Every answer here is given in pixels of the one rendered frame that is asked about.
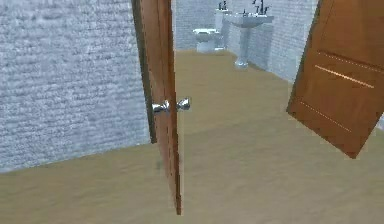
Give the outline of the black sink faucet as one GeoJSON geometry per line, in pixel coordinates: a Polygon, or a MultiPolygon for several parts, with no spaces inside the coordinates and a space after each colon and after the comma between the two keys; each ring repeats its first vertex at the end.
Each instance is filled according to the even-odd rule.
{"type": "Polygon", "coordinates": [[[256,13],[258,15],[266,15],[269,6],[264,5],[264,0],[252,0],[252,4],[256,7],[256,13]]]}

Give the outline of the white pedestal sink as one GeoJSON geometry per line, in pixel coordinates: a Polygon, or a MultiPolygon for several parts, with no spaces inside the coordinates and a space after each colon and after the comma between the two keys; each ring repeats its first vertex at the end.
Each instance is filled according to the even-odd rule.
{"type": "Polygon", "coordinates": [[[225,15],[224,19],[231,25],[240,29],[239,54],[234,64],[240,69],[247,68],[251,29],[262,24],[271,23],[274,20],[274,17],[255,13],[232,13],[225,15]]]}

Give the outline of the silver round door knob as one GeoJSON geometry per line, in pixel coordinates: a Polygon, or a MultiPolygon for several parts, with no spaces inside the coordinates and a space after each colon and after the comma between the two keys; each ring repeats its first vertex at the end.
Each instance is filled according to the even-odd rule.
{"type": "Polygon", "coordinates": [[[189,98],[183,98],[179,100],[176,104],[176,108],[178,111],[187,111],[191,107],[190,99],[189,98]]]}
{"type": "Polygon", "coordinates": [[[152,104],[153,113],[154,114],[158,114],[158,113],[161,113],[161,112],[168,112],[169,111],[169,106],[170,106],[170,103],[169,103],[168,100],[165,100],[161,104],[153,103],[152,104]]]}

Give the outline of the white toilet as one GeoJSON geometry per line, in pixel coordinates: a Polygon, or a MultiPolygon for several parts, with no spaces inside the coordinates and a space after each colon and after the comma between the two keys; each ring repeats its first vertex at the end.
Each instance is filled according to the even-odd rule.
{"type": "Polygon", "coordinates": [[[224,17],[228,14],[231,14],[230,10],[216,9],[213,28],[196,28],[193,30],[197,52],[212,53],[227,48],[229,23],[224,17]]]}

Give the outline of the brown wooden room door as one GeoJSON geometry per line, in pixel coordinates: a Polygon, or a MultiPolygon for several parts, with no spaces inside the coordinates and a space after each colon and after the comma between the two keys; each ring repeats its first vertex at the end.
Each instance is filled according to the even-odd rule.
{"type": "Polygon", "coordinates": [[[145,95],[150,142],[157,145],[175,212],[182,213],[172,0],[131,0],[145,95]],[[152,104],[170,103],[153,113],[152,104]]]}

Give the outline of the brown wooden panelled door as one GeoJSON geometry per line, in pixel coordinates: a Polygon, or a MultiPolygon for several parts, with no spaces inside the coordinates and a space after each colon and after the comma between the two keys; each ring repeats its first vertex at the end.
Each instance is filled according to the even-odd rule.
{"type": "Polygon", "coordinates": [[[319,0],[287,112],[358,156],[384,113],[384,0],[319,0]]]}

